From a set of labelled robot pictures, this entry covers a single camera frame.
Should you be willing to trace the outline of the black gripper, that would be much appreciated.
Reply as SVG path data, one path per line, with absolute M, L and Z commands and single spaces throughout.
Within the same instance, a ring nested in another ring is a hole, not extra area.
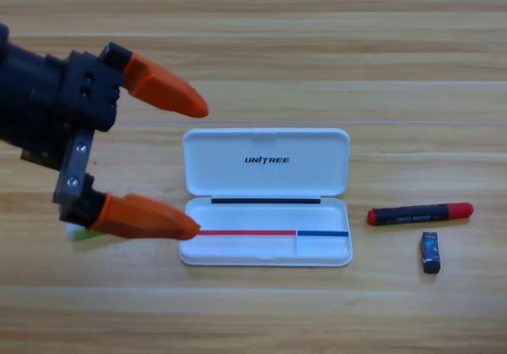
M 59 172 L 53 200 L 69 208 L 85 191 L 95 131 L 116 120 L 120 86 L 155 108 L 192 118 L 208 105 L 186 80 L 115 43 L 99 58 L 72 51 L 40 56 L 9 40 L 1 27 L 1 139 L 21 159 Z

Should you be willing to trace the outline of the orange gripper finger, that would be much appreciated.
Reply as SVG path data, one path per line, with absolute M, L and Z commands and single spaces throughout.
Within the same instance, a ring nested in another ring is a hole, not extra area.
M 93 181 L 86 174 L 59 184 L 60 219 L 68 223 L 73 240 L 98 235 L 189 240 L 200 231 L 197 222 L 171 205 L 133 193 L 118 197 L 98 192 Z

